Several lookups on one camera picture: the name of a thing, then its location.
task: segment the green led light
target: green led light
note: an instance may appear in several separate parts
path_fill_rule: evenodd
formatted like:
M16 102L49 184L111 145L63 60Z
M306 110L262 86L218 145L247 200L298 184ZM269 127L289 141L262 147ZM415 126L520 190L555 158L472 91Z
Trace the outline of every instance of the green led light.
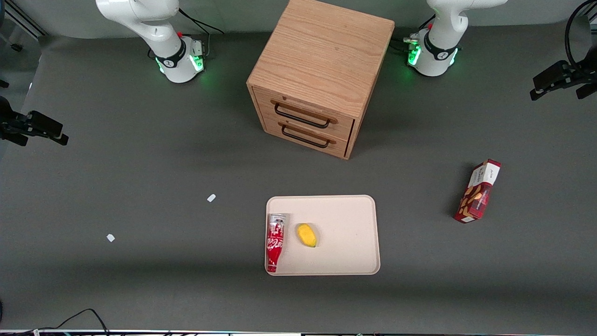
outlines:
M156 62L156 63L158 64L158 66L159 66L159 71L160 71L161 73L164 73L164 69L162 69L162 65L161 65L161 64L160 64L160 62L158 61L158 58L157 58L157 57L155 58L155 62Z
M417 64L418 56L421 54L421 47L417 46L415 49L411 50L410 54L408 54L408 63L410 65Z
M450 65L454 64L454 58L456 57L456 54L458 53L458 48L456 48L454 50L454 54L452 55L452 60L450 61Z
M189 55L189 59L193 63L193 66L197 72L203 70L203 57Z

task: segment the wooden drawer cabinet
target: wooden drawer cabinet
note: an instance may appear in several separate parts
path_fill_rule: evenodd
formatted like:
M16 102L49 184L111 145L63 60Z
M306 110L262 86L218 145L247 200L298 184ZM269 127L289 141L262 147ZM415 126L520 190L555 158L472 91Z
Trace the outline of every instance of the wooden drawer cabinet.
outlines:
M290 0L247 86L269 134L348 159L394 22Z

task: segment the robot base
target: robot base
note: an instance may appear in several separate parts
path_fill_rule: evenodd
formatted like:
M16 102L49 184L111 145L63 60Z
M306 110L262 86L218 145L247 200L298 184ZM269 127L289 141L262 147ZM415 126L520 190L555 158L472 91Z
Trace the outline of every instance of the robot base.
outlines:
M185 83L192 80L205 67L201 41L194 40L188 36L183 36L181 40L186 44L186 54L178 62L176 68L162 66L156 59L159 70L174 83Z
M408 54L408 65L415 68L422 75L437 77L446 72L446 70L454 64L454 58L456 57L456 53L458 53L458 48L456 48L450 55L445 53L446 57L443 60L436 60L433 53L419 43L419 41L423 40L423 37L428 31L428 29L422 29L418 33L411 34L410 39L408 39L409 41L413 41L410 43L414 44L414 49Z

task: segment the red can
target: red can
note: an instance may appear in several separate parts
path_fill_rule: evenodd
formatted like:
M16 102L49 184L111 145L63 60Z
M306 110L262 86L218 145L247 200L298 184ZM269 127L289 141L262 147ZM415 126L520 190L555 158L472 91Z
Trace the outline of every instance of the red can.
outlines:
M278 258L282 253L284 243L284 225L286 216L281 213L272 213L269 215L269 227L267 229L267 271L276 272Z

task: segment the drawer handle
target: drawer handle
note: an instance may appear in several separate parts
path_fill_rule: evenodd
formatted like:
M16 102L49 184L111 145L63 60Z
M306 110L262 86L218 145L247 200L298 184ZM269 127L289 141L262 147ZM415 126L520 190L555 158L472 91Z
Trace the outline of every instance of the drawer handle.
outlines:
M315 147L319 147L319 148L326 148L326 147L327 147L327 146L330 144L330 141L329 141L329 140L327 140L327 141L325 142L325 145L322 145L322 144L320 144L320 143L313 142L313 141L311 141L311 140L303 139L303 138L301 138L300 136L296 136L296 135L294 135L294 134L290 134L290 133L286 132L286 131L285 131L285 129L286 129L286 125L283 125L283 126L282 126L282 134L283 134L283 135L285 135L285 136L288 136L289 138L296 139L296 140L298 140L298 141L302 141L302 142L308 143L309 145L312 145L312 146L315 146Z
M292 119L292 120L300 121L301 123L305 123L305 124L307 124L309 126L317 127L319 129L324 129L324 128L326 128L326 127L328 127L330 125L330 121L331 121L330 119L328 119L328 121L326 121L325 124L322 125L322 124L314 123L313 121L309 121L307 119L302 119L302 118L299 118L299 117L295 117L295 116L293 116L291 114L287 114L287 113L284 113L282 111L279 111L278 107L280 107L280 104L276 103L276 106L274 106L274 108L273 108L273 110L276 111L276 114L281 115L281 116L286 117L286 118L289 118L289 119Z

